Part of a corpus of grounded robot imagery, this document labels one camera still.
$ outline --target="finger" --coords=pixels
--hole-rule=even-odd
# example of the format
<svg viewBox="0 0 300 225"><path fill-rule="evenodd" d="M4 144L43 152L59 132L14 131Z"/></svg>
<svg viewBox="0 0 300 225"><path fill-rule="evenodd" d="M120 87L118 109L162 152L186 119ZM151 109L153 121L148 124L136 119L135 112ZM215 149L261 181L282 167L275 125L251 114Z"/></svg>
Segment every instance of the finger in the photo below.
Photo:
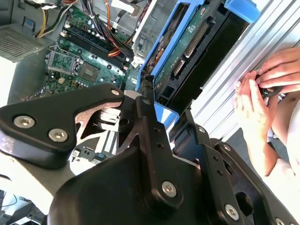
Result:
<svg viewBox="0 0 300 225"><path fill-rule="evenodd" d="M243 102L244 109L248 112L253 111L252 100L251 100L251 91L250 91L250 86L249 86L249 77L250 76L251 76L251 74L248 74L248 76L246 77L247 80L245 82L245 85L243 87L242 94L241 94L241 99Z"/></svg>
<svg viewBox="0 0 300 225"><path fill-rule="evenodd" d="M243 88L245 86L245 83L247 81L247 77L249 76L250 73L247 73L244 77L244 79L242 80L242 83L240 84L240 87L239 87L239 92L238 92L238 95L242 95L242 91L243 91Z"/></svg>
<svg viewBox="0 0 300 225"><path fill-rule="evenodd" d="M286 86L291 84L300 84L300 73L289 74L259 84L261 88L271 88L277 86Z"/></svg>
<svg viewBox="0 0 300 225"><path fill-rule="evenodd" d="M280 93L289 93L300 90L300 84L292 84L284 86Z"/></svg>
<svg viewBox="0 0 300 225"><path fill-rule="evenodd" d="M258 73L259 75L262 75L280 64L295 62L299 59L299 57L299 51L279 54L264 62L261 68L258 70Z"/></svg>
<svg viewBox="0 0 300 225"><path fill-rule="evenodd" d="M269 115L273 120L276 114L276 109L278 105L278 95L270 97L268 102Z"/></svg>
<svg viewBox="0 0 300 225"><path fill-rule="evenodd" d="M257 83L255 82L255 80L249 80L249 85L254 112L264 112L265 103L263 101Z"/></svg>
<svg viewBox="0 0 300 225"><path fill-rule="evenodd" d="M268 60L270 60L270 59L272 59L272 58L274 58L274 57L276 57L276 56L278 56L278 55L281 55L281 54L285 54L285 53L293 53L293 52L297 52L297 51L299 51L299 50L300 50L300 47L287 48L287 49L281 50L281 51L279 51L279 52L277 52L277 53L275 53L275 54L272 54L272 55L270 56L270 58L268 58Z"/></svg>
<svg viewBox="0 0 300 225"><path fill-rule="evenodd" d="M237 82L237 84L235 86L235 91L234 91L234 109L235 110L237 110L239 107L239 103L238 103L239 88L240 88L240 81Z"/></svg>
<svg viewBox="0 0 300 225"><path fill-rule="evenodd" d="M241 97L239 96L240 85L241 85L241 82L237 82L236 87L235 87L235 94L234 94L234 109L235 109L235 111L241 111L244 108Z"/></svg>
<svg viewBox="0 0 300 225"><path fill-rule="evenodd" d="M292 63L280 64L278 67L275 67L274 69L270 70L269 72L258 77L256 82L257 82L257 84L260 84L267 80L271 80L271 79L285 76L288 74L294 74L294 73L300 72L299 64L300 64L299 60L296 62L292 62Z"/></svg>

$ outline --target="ventilation grille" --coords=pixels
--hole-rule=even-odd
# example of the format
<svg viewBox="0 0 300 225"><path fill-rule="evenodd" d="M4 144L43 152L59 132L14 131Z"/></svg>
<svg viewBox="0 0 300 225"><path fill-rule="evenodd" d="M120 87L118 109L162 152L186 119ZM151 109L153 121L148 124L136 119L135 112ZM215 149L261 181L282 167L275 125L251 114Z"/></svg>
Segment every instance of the ventilation grille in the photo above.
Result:
<svg viewBox="0 0 300 225"><path fill-rule="evenodd" d="M20 57L43 45L12 28L0 30L0 50L13 57Z"/></svg>

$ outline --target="blue drive cage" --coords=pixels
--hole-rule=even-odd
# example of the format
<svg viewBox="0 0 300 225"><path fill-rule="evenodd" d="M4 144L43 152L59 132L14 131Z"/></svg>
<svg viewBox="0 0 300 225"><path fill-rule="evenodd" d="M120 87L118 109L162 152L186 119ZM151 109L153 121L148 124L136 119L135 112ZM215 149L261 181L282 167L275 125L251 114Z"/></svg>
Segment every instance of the blue drive cage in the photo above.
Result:
<svg viewBox="0 0 300 225"><path fill-rule="evenodd" d="M165 48L159 61L157 62L157 64L155 65L155 67L153 68L153 70L151 72L151 75L154 77L153 82L155 81L156 77L160 73L162 67L166 63L166 61L169 58L170 54L172 53L174 47L180 40L180 37L182 36L183 32L188 27L190 21L192 20L194 14L195 14L195 11L197 10L197 8L200 5L203 5L204 3L205 3L205 0L178 0L177 1L164 28L162 29L153 48L151 49L151 51L148 54L148 56L145 60L145 63L143 64L143 66L141 67L141 69L139 71L139 74L137 77L136 91L140 88L140 85L141 85L142 71L143 71L144 67L147 65L147 63L149 62L149 60L151 59L155 50L157 49L157 47L159 45L159 41L161 40L161 38L165 34L166 30L168 29L169 24L171 23L172 18L174 16L174 14L176 13L176 10L179 7L179 5L187 4L188 9L186 10L184 16L182 17L182 20L180 21L176 31L174 32L173 37L171 38L168 46ZM260 16L260 12L257 10L256 4L253 3L251 0L227 0L225 3L225 8L227 8L231 12L235 13L237 16L244 19L248 23L255 22ZM158 120L160 118L165 119L164 121L161 121L161 122L164 123L166 129L168 129L168 127L170 127L173 123L175 123L179 118L179 115L176 112L168 109L167 107L165 107L157 102L155 102L155 109L156 109L156 113L157 113L157 119ZM162 113L169 115L169 118L166 119L166 116L163 116Z"/></svg>

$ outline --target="motherboard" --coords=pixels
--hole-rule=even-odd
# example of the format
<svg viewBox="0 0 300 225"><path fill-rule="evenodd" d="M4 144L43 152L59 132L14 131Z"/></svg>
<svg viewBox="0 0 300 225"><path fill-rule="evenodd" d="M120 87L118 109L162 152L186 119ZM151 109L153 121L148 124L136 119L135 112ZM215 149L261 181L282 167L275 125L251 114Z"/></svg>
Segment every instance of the motherboard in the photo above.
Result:
<svg viewBox="0 0 300 225"><path fill-rule="evenodd" d="M139 67L133 67L123 54L109 57L113 46L108 45L94 28L81 10L69 9L57 44L49 48L46 56L45 85L33 97L47 97L102 83L135 90ZM127 40L118 33L115 35Z"/></svg>

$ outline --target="gray metal panel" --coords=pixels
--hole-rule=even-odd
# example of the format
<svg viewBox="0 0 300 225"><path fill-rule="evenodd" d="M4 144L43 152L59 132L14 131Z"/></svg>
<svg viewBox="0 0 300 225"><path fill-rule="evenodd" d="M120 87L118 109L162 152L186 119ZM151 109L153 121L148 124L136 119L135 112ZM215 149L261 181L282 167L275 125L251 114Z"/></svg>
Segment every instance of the gray metal panel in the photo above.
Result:
<svg viewBox="0 0 300 225"><path fill-rule="evenodd" d="M10 24L13 9L13 0L1 0L0 3L0 26Z"/></svg>
<svg viewBox="0 0 300 225"><path fill-rule="evenodd" d="M49 9L48 26L54 23L56 20L59 9ZM19 0L14 1L12 21L11 23L18 23L23 25L24 19L29 19L34 23L34 32L38 32L43 24L43 14L41 9L36 9L27 4L19 4ZM52 41L57 41L58 35L61 32L63 22L57 27L57 29L49 35L46 35Z"/></svg>
<svg viewBox="0 0 300 225"><path fill-rule="evenodd" d="M205 84L191 112L210 137L226 141L238 130L233 109L236 82L272 53L298 45L299 15L299 0L270 0L260 19L248 27Z"/></svg>
<svg viewBox="0 0 300 225"><path fill-rule="evenodd" d="M0 27L1 106L24 100L42 88L51 44L34 38L31 30L19 24Z"/></svg>

